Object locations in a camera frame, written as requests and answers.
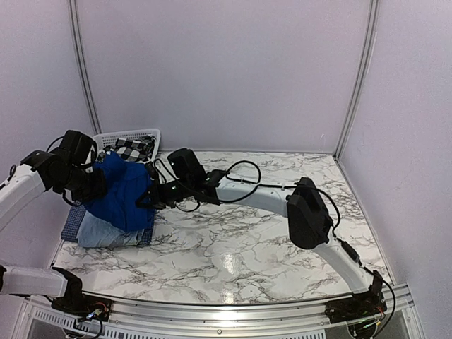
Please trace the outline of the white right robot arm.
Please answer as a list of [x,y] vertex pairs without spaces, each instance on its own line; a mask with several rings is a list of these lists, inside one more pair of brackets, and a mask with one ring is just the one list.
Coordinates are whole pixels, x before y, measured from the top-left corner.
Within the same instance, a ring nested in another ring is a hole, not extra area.
[[326,193],[312,180],[301,178],[293,186],[251,184],[227,178],[223,170],[207,174],[184,174],[161,184],[157,181],[136,200],[139,208],[174,208],[186,198],[213,205],[238,204],[266,210],[287,219],[290,241],[298,248],[312,250],[342,277],[351,292],[350,311],[365,316],[378,302],[383,279],[377,272],[366,269],[359,254],[336,229],[324,203]]

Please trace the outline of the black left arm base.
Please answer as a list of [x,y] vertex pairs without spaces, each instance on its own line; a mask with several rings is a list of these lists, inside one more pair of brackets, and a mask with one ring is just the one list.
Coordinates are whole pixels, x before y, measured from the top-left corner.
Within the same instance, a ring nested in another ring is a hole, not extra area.
[[111,299],[87,295],[83,293],[83,283],[79,277],[63,268],[53,267],[52,270],[61,273],[67,281],[63,296],[52,300],[53,309],[79,317],[85,317],[99,309],[99,319],[108,321],[112,308]]

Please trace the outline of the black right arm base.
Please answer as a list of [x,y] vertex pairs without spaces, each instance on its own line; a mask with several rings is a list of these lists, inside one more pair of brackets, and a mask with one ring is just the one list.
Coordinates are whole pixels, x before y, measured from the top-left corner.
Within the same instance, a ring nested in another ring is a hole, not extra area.
[[383,278],[376,270],[371,272],[372,283],[366,292],[352,293],[350,297],[329,301],[324,314],[330,323],[353,321],[355,319],[382,314],[387,310],[382,292]]

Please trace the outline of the blue pleated skirt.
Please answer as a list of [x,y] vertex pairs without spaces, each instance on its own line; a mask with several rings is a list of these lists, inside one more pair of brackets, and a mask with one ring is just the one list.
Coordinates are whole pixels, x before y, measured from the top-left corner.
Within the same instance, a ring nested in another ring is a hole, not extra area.
[[108,152],[94,168],[104,174],[107,193],[84,202],[84,208],[123,232],[153,227],[155,209],[136,206],[137,199],[153,184],[145,165],[127,162],[115,152]]

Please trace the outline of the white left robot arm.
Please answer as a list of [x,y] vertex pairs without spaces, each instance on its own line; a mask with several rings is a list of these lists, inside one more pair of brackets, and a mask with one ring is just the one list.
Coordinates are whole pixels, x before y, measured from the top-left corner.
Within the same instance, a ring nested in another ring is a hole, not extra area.
[[[70,191],[77,202],[85,203],[105,196],[107,183],[99,169],[87,170],[85,165],[75,165],[56,153],[36,150],[1,183],[1,229],[50,190],[62,197]],[[61,297],[72,313],[84,314],[90,305],[87,295],[68,285],[67,274],[52,268],[1,264],[1,294]]]

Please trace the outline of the black white checkered cloth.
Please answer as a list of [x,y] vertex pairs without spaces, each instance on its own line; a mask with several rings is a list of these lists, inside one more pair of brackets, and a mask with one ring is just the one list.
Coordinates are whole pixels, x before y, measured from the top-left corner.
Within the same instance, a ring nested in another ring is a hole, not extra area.
[[102,162],[106,155],[116,153],[127,162],[149,162],[152,160],[156,138],[141,136],[137,138],[118,138],[114,144],[105,146],[97,155]]

